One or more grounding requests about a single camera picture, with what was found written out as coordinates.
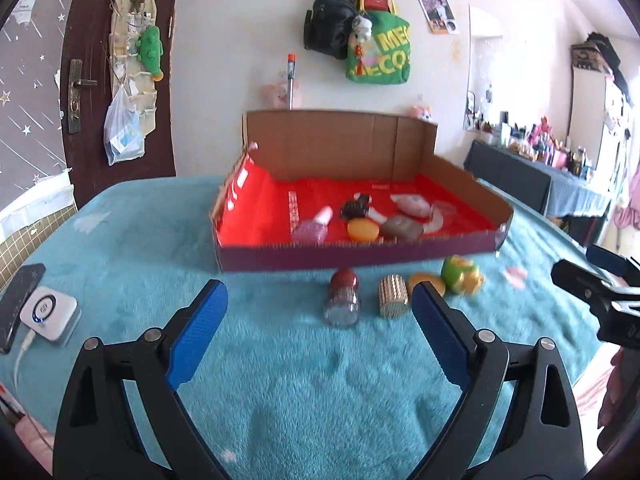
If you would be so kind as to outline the right hand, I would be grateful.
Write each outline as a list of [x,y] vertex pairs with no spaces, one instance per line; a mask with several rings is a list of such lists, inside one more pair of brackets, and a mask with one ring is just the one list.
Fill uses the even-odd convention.
[[605,430],[611,423],[617,410],[620,408],[620,401],[625,393],[625,381],[623,378],[623,359],[625,348],[620,347],[611,359],[612,370],[606,383],[603,403],[598,415],[598,428]]

